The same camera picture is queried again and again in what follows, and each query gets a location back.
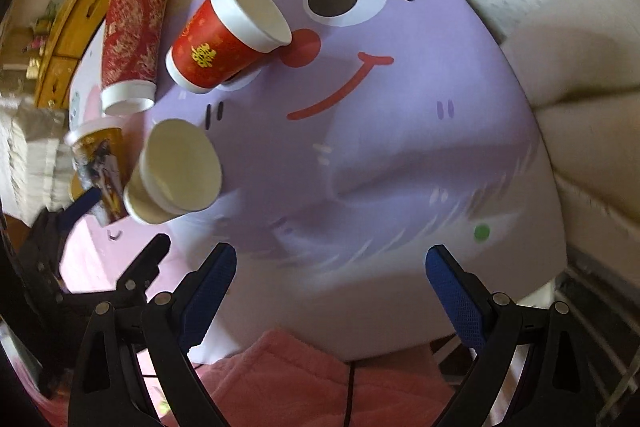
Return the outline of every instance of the wooden drawer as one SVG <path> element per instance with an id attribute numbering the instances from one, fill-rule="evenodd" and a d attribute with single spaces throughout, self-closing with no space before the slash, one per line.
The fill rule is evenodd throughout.
<path id="1" fill-rule="evenodd" d="M 49 67 L 42 79 L 36 105 L 38 107 L 64 108 L 68 106 L 68 90 L 78 60 L 66 57 L 51 57 Z"/>
<path id="2" fill-rule="evenodd" d="M 82 58 L 107 13 L 109 0 L 76 0 L 60 29 L 54 54 Z"/>

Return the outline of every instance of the table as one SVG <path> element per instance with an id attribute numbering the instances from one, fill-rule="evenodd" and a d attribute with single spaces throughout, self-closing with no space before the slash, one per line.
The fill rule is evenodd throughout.
<path id="1" fill-rule="evenodd" d="M 202 1 L 171 0 L 161 54 Z M 113 285 L 165 232 L 172 250 L 148 294 L 171 290 L 227 241 L 238 273 L 191 360 L 273 327 L 351 360 L 452 330 L 424 275 L 431 245 L 515 299 L 564 267 L 536 121 L 465 0 L 275 2 L 292 46 L 206 95 L 161 64 L 156 106 L 129 121 L 132 159 L 158 121 L 201 126 L 222 163 L 219 199 L 157 227 L 87 217 L 65 251 L 70 289 Z M 101 42 L 102 30 L 71 86 L 72 126 L 99 115 Z"/>

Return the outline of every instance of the red cartoon nose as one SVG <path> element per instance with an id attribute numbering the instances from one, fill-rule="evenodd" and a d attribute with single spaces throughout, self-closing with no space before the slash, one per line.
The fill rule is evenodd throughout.
<path id="1" fill-rule="evenodd" d="M 291 44 L 280 49 L 280 60 L 289 68 L 301 68 L 311 64 L 322 47 L 318 34 L 308 28 L 291 33 Z"/>

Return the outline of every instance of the gold chinese character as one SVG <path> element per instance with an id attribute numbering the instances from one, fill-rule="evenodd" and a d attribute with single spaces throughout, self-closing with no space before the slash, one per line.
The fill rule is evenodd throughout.
<path id="1" fill-rule="evenodd" d="M 196 61 L 197 65 L 201 68 L 212 67 L 213 58 L 216 56 L 216 51 L 209 48 L 209 45 L 205 42 L 199 45 L 197 48 L 191 47 L 191 58 Z"/>

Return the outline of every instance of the red paper cup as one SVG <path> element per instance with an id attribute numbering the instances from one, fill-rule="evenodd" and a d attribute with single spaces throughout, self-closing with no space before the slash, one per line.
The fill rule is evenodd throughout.
<path id="1" fill-rule="evenodd" d="M 167 1 L 109 0 L 100 96 L 105 114 L 125 116 L 153 107 Z"/>
<path id="2" fill-rule="evenodd" d="M 180 87 L 203 94 L 290 43 L 272 0 L 206 0 L 167 53 L 166 68 Z"/>

